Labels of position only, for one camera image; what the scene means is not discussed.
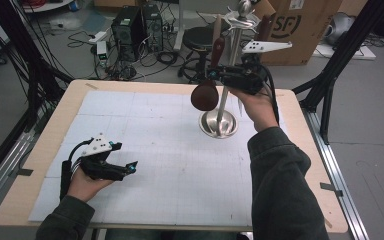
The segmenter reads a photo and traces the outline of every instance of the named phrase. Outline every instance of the hand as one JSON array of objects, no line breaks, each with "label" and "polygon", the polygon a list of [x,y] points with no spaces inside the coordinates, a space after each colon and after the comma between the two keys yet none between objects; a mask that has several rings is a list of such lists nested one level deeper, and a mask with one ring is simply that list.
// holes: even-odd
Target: hand
[{"label": "hand", "polygon": [[229,91],[242,101],[245,111],[254,122],[254,128],[257,132],[269,127],[279,126],[274,116],[270,97],[264,88],[255,95],[244,93],[235,88],[229,88]]},{"label": "hand", "polygon": [[87,202],[92,199],[99,192],[99,190],[105,188],[113,182],[114,181],[112,180],[102,179],[93,180],[87,176],[80,167],[78,167],[71,179],[67,195],[82,200],[83,202]]}]

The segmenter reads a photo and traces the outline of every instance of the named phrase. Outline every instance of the table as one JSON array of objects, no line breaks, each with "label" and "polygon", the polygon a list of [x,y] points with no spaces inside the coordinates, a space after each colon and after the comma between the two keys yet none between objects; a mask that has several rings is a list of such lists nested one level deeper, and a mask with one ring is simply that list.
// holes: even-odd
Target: table
[{"label": "table", "polygon": [[[30,211],[34,206],[41,188],[43,178],[48,167],[54,159],[60,144],[82,104],[83,98],[88,91],[122,91],[164,94],[186,94],[190,95],[194,85],[184,84],[158,84],[158,83],[135,83],[135,82],[104,82],[75,80],[73,81],[43,133],[38,139],[24,168],[34,170],[31,176],[18,176],[11,189],[0,206],[1,226],[37,226],[38,222],[29,222]],[[316,195],[320,207],[326,219],[328,232],[343,233],[348,230],[347,222],[342,213],[335,193],[321,189],[320,183],[330,184],[329,177],[324,168],[316,145],[308,129],[307,123],[301,112],[294,93],[290,90],[277,90],[279,106],[288,129],[289,138],[306,152],[312,160],[312,166],[307,173],[307,182]],[[117,224],[93,224],[97,228],[147,228],[150,226],[126,226]],[[152,226],[160,229],[191,229],[179,226]],[[234,228],[238,231],[250,231],[251,227],[243,226]]]}]

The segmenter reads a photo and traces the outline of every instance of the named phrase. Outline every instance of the person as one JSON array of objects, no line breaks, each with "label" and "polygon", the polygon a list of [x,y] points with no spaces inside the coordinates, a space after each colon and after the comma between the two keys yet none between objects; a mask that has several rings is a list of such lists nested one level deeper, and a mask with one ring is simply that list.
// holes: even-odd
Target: person
[{"label": "person", "polygon": [[[243,102],[257,131],[248,141],[254,239],[329,239],[320,206],[304,178],[310,159],[278,126],[266,90],[256,95],[229,91]],[[67,196],[41,224],[36,239],[81,239],[94,213],[86,202],[109,184],[78,169]]]}]

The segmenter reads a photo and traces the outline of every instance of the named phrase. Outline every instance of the metal stand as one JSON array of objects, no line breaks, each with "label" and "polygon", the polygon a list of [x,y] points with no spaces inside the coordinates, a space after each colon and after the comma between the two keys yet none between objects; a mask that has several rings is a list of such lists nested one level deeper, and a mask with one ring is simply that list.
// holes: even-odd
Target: metal stand
[{"label": "metal stand", "polygon": [[323,99],[320,134],[325,144],[329,144],[328,127],[335,82],[383,15],[384,1],[369,0],[323,71],[316,78],[292,89],[298,94],[311,88],[306,98],[300,102],[301,108],[309,112],[316,112],[317,105]]},{"label": "metal stand", "polygon": [[[236,11],[231,11],[225,15],[226,22],[231,26],[230,29],[233,29],[233,44],[229,59],[229,66],[234,66],[236,63],[236,57],[238,55],[239,43],[241,41],[243,30],[254,30],[259,23],[259,19],[252,13],[249,15],[246,14],[250,19],[241,17],[241,15],[239,15]],[[238,130],[238,121],[236,120],[236,117],[232,113],[225,110],[228,94],[229,90],[227,87],[223,87],[219,108],[210,112],[205,112],[200,116],[199,126],[202,131],[210,137],[227,138],[235,134]]]}]

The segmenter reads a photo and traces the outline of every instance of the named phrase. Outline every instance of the power strip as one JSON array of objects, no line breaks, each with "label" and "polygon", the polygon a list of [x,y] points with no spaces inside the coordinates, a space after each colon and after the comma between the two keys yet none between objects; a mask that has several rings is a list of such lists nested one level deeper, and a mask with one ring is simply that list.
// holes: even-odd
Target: power strip
[{"label": "power strip", "polygon": [[95,34],[95,38],[89,39],[89,42],[96,44],[96,42],[103,39],[106,35],[107,35],[107,32],[98,32],[97,34]]}]

